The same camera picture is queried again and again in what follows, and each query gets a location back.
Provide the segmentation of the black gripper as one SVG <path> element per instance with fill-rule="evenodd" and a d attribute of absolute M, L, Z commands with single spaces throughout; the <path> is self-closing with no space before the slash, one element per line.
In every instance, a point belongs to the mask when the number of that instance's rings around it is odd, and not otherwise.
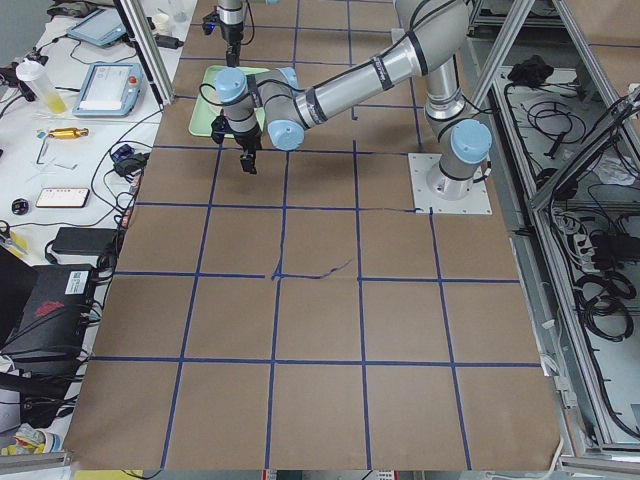
<path fill-rule="evenodd" d="M 242 147 L 243 154 L 240 156 L 242 170 L 250 175 L 257 174 L 256 155 L 262 149 L 262 130 L 258 123 L 255 123 L 249 130 L 233 130 L 234 139 Z"/>
<path fill-rule="evenodd" d="M 222 37 L 227 43 L 225 59 L 229 67 L 237 66 L 243 41 L 243 23 L 222 24 Z"/>

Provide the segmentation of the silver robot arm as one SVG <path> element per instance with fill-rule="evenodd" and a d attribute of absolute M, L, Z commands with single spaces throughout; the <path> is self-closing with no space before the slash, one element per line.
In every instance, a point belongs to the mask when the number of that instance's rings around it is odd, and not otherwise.
<path fill-rule="evenodd" d="M 255 38 L 254 1 L 220 0 L 215 9 L 215 20 L 222 39 L 226 42 L 225 60 L 229 67 L 240 65 L 241 50 Z"/>
<path fill-rule="evenodd" d="M 492 145 L 489 129 L 470 115 L 457 77 L 455 54 L 469 27 L 468 6 L 463 1 L 396 1 L 393 6 L 403 30 L 393 45 L 309 88 L 299 87 L 291 67 L 259 74 L 224 67 L 211 85 L 220 110 L 211 123 L 212 140 L 220 144 L 232 135 L 243 150 L 243 171 L 253 174 L 263 135 L 279 150 L 296 150 L 311 128 L 422 77 L 425 116 L 442 149 L 427 173 L 427 186 L 444 200 L 466 197 Z"/>

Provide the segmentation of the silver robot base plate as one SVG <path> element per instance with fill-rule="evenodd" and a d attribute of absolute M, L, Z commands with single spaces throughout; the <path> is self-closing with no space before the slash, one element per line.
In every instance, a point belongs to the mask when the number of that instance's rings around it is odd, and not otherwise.
<path fill-rule="evenodd" d="M 480 167 L 467 180 L 453 180 L 440 171 L 440 154 L 409 153 L 413 209 L 419 214 L 491 215 L 492 208 Z"/>

